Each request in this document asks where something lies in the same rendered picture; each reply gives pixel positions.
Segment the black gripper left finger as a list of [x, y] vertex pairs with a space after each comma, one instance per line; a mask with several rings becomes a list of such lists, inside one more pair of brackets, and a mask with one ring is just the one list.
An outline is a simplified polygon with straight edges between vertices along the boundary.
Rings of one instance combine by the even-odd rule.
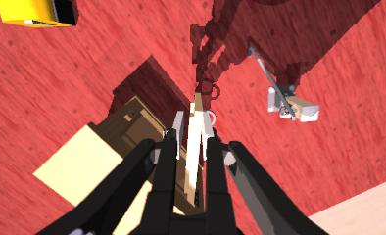
[[177, 111], [163, 141], [140, 141], [75, 208], [34, 235], [113, 235], [154, 168], [136, 235], [169, 235], [183, 121]]

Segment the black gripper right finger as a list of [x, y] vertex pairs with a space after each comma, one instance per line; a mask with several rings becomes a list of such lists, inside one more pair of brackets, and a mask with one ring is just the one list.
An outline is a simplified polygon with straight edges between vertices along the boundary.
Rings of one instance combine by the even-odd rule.
[[224, 165], [263, 235], [330, 235], [300, 211], [243, 143], [220, 141], [209, 112], [203, 112], [202, 140], [207, 235], [238, 235]]

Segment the wooden cabinet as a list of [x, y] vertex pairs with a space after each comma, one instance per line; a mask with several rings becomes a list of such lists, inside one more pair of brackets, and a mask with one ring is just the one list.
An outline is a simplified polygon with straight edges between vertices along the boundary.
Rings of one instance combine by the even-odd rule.
[[[140, 141], [146, 138], [154, 139], [155, 143], [163, 141], [163, 130], [167, 127], [138, 95], [132, 99], [99, 124], [87, 123], [33, 175], [77, 206]], [[203, 112], [213, 116], [211, 124], [214, 125], [216, 114], [204, 110], [201, 93], [195, 93], [195, 101], [191, 101], [187, 149], [181, 143], [176, 165], [174, 212], [185, 215], [205, 212], [204, 167], [198, 162]], [[125, 235], [139, 224], [155, 169], [114, 235]]]

